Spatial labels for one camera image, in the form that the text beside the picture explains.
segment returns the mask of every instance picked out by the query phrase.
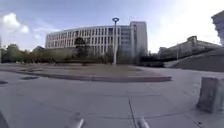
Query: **road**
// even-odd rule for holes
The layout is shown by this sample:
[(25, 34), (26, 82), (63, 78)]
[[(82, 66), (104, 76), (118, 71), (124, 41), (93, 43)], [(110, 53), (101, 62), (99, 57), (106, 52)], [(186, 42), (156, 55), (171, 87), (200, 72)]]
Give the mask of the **road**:
[(10, 128), (65, 128), (83, 118), (83, 128), (138, 128), (144, 117), (150, 128), (221, 128), (224, 114), (195, 109), (202, 76), (223, 73), (151, 69), (171, 75), (161, 83), (70, 81), (0, 72), (0, 110)]

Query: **building facade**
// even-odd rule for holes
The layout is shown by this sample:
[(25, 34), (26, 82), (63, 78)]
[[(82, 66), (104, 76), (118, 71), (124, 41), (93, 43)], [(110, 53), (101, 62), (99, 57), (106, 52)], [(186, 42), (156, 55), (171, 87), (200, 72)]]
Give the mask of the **building facade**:
[(220, 43), (224, 45), (224, 11), (219, 12), (212, 16), (215, 29), (218, 32)]
[(220, 47), (221, 46), (217, 44), (198, 40), (197, 36), (191, 36), (187, 38), (186, 42), (177, 44), (169, 48), (161, 47), (159, 50), (159, 54), (167, 57), (185, 56), (191, 55), (195, 52), (203, 50), (213, 50)]
[(95, 55), (104, 55), (113, 49), (115, 38), (118, 49), (124, 55), (135, 57), (148, 52), (147, 30), (145, 22), (131, 22), (130, 25), (94, 26), (63, 30), (47, 34), (46, 49), (75, 47), (75, 39), (81, 37)]

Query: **lamp post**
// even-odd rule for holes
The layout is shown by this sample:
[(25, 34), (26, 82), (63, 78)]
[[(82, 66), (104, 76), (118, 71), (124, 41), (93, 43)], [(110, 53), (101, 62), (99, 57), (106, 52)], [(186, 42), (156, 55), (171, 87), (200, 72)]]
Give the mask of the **lamp post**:
[(113, 65), (116, 65), (117, 63), (117, 22), (119, 21), (119, 18), (113, 18), (112, 19), (114, 21), (114, 63)]

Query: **sky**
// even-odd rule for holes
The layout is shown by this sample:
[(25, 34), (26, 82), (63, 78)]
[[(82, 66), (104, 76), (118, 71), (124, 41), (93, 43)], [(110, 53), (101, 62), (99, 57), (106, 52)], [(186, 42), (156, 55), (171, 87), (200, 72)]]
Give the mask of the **sky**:
[(219, 44), (211, 16), (224, 0), (0, 0), (2, 46), (44, 46), (47, 33), (85, 26), (147, 23), (148, 49), (182, 43), (190, 36)]

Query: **curved building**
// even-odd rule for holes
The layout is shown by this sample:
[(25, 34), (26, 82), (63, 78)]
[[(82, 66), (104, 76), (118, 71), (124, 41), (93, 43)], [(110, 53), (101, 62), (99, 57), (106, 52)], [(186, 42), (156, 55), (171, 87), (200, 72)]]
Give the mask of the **curved building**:
[[(148, 52), (145, 22), (131, 22), (130, 25), (116, 27), (118, 49), (127, 56), (136, 56)], [(47, 49), (75, 47), (75, 39), (83, 38), (95, 55), (104, 55), (114, 46), (114, 26), (94, 26), (63, 30), (47, 34)]]

